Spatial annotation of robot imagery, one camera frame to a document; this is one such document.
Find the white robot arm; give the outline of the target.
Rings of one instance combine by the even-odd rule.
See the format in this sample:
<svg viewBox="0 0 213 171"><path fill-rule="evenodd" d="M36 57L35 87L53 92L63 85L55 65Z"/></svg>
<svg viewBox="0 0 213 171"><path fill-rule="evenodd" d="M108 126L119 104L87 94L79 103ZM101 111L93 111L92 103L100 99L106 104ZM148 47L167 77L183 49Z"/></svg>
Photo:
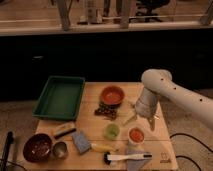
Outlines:
<svg viewBox="0 0 213 171"><path fill-rule="evenodd" d="M151 119L157 110L158 95L188 110L199 121L213 131L213 100L175 84L172 75L164 69L148 69L143 72L144 85L141 95L135 103L135 112Z"/></svg>

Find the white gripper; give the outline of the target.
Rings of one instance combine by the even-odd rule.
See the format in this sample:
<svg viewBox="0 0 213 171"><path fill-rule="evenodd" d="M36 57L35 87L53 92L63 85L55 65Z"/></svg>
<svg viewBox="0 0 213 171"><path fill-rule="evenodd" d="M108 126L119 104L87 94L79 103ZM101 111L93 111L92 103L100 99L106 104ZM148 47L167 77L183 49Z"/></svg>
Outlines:
<svg viewBox="0 0 213 171"><path fill-rule="evenodd" d="M154 116L157 111L158 96L151 90L144 88L140 97L135 103L136 113L144 118L149 118L150 130L155 130L156 117Z"/></svg>

